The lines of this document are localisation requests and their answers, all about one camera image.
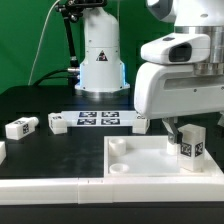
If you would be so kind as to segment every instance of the black cable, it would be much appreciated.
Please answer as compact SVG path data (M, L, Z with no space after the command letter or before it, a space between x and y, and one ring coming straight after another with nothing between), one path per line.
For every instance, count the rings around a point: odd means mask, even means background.
M76 77L76 76L74 76L74 75L68 75L68 76L47 77L47 78L42 79L42 80L38 83L38 85L39 85L42 81L44 81L44 80L48 80L48 79L73 79L74 77Z
M59 70L55 70L55 71L52 71L52 72L49 72L47 73L46 75L44 75L42 78L38 79L34 84L33 86L38 86L44 79L52 76L52 75L55 75L55 74L58 74L58 73L62 73L62 72L68 72L67 69L59 69Z

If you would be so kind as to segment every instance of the white cylinder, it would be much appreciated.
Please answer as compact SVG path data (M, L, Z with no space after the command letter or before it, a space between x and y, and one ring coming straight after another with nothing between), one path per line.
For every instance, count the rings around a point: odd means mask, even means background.
M126 153L126 141L123 138L109 140L109 154L111 156L122 156Z

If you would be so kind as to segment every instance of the circular hole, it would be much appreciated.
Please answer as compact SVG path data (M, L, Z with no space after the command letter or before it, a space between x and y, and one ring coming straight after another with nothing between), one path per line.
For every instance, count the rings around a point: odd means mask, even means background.
M208 14L201 14L201 18L207 18Z
M119 145L119 144L123 144L125 141L122 138L116 138L116 139L111 139L110 143L111 144L115 144L115 145Z
M122 163L116 163L110 166L110 173L127 173L129 171L129 166Z

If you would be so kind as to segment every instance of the white plastic housing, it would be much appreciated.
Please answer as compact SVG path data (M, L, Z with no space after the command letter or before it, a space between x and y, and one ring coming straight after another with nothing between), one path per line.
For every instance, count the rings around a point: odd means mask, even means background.
M175 26L223 26L223 0L179 0Z
M171 49L183 43L189 43L192 47L192 55L185 64L206 60L210 54L210 37L205 34L177 34L171 33L165 37L147 43L141 48L141 57L146 61L158 64L183 64L183 62L171 62L169 53Z
M103 8L86 9L84 32L85 59L80 65L80 83L75 88L88 92L115 92L126 88L117 20Z
M48 124L52 132L56 134L67 133L67 122L61 113L48 114Z
M136 111L148 119L223 111L222 83L204 78L200 86L195 78L193 65L143 64L135 84Z
M8 139L19 140L35 131L39 121L36 117L22 117L5 126L6 137Z

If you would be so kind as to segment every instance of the white robot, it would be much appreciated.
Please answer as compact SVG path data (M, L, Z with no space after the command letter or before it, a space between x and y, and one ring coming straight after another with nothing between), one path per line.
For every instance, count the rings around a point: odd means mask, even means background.
M174 22L174 33L145 44L134 105L162 118L177 143L174 117L224 111L224 1L148 0L154 16Z
M85 59L80 64L80 82L75 85L78 95L112 98L129 92L120 60L119 24L102 8L106 4L106 0L69 0L58 6L64 19L84 19Z

